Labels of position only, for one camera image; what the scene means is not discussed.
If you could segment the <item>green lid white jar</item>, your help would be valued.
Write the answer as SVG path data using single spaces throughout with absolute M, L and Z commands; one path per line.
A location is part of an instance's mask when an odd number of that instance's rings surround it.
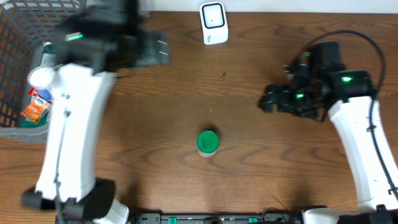
M 220 146 L 218 135 L 210 130 L 201 132 L 197 138 L 198 153 L 203 157 L 213 157 Z

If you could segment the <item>white tub blue label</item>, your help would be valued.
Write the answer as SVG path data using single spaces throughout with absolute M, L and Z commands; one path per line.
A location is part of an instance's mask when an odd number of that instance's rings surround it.
M 52 101 L 52 88 L 56 77 L 57 73 L 52 67 L 37 67 L 29 73 L 27 81 L 41 98 Z

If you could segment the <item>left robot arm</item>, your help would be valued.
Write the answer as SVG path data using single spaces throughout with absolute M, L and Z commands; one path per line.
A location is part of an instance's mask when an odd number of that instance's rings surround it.
M 113 180 L 95 174 L 103 112 L 120 68 L 165 65 L 166 35 L 75 33 L 61 45 L 44 163 L 37 183 L 21 197 L 24 207 L 55 210 L 59 223 L 128 223 L 129 208 Z

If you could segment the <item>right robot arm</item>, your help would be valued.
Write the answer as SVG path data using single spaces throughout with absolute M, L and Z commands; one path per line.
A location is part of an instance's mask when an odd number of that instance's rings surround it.
M 336 128 L 353 175 L 358 211 L 310 207 L 290 223 L 397 223 L 397 166 L 384 134 L 379 104 L 365 70 L 348 70 L 339 59 L 295 61 L 286 67 L 289 85 L 268 85 L 258 106 Z

